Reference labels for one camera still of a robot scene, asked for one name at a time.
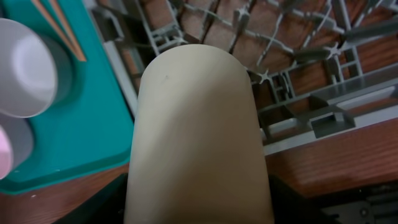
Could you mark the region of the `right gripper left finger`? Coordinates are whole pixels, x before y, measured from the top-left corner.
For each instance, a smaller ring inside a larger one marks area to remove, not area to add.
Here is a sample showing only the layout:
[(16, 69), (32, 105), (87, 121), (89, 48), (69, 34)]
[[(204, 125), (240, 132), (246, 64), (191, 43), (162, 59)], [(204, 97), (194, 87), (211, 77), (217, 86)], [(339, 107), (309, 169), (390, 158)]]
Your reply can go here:
[(53, 224), (123, 224), (126, 192), (124, 173)]

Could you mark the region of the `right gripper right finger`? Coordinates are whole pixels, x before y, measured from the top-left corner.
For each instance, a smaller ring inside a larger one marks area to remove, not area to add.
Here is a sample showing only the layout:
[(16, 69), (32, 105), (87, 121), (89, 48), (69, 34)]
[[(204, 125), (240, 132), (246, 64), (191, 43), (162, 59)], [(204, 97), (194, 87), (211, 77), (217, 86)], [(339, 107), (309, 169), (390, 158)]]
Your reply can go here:
[(274, 175), (269, 185), (275, 224), (339, 224)]

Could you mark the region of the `white cup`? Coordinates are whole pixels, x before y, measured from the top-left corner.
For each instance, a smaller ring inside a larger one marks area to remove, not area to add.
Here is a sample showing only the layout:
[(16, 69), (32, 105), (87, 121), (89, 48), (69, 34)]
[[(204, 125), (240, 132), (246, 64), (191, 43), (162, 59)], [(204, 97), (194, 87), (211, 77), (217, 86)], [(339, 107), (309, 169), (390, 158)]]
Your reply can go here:
[(224, 50), (183, 45), (145, 69), (124, 222), (274, 222), (251, 81)]

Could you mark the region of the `grey bowl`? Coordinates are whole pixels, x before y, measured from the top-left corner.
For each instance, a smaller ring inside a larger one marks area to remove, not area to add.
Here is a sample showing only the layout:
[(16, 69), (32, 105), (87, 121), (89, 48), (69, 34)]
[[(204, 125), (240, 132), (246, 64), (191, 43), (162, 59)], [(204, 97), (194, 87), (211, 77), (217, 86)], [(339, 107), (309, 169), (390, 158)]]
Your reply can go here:
[(64, 100), (72, 84), (71, 61), (56, 41), (1, 19), (1, 113), (37, 116)]

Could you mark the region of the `wooden chopstick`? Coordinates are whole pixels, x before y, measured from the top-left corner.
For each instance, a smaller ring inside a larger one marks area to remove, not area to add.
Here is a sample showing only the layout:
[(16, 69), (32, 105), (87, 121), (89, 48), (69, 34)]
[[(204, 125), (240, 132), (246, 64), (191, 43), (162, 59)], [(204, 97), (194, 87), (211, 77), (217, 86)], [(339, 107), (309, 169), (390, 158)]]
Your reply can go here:
[(64, 43), (68, 44), (68, 48), (75, 54), (75, 57), (79, 61), (85, 62), (86, 56), (85, 56), (84, 52), (82, 51), (81, 45), (80, 45), (79, 41), (77, 40), (75, 33), (72, 30), (70, 23), (69, 23), (66, 15), (64, 14), (62, 8), (60, 7), (58, 1), (57, 0), (49, 0), (49, 3), (65, 31), (64, 36), (66, 37), (66, 40), (64, 41)]
[(44, 19), (50, 24), (52, 29), (56, 32), (56, 34), (61, 38), (62, 42), (66, 40), (64, 36), (64, 29), (61, 24), (58, 24), (56, 19), (51, 15), (51, 13), (47, 10), (47, 8), (41, 3), (40, 0), (31, 0), (32, 4), (35, 8), (40, 12), (40, 14), (44, 17)]

